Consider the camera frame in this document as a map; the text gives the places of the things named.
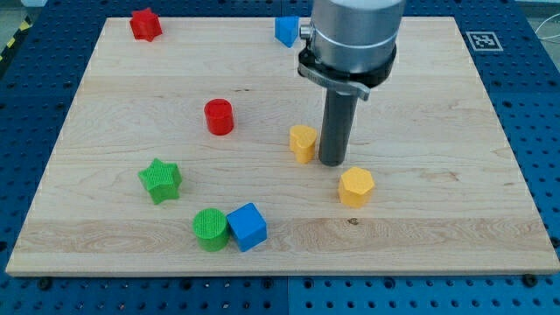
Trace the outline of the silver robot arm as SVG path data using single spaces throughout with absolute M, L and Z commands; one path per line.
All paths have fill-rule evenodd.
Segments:
M 331 91 L 367 100 L 389 76 L 405 0 L 315 0 L 300 26 L 299 74 Z

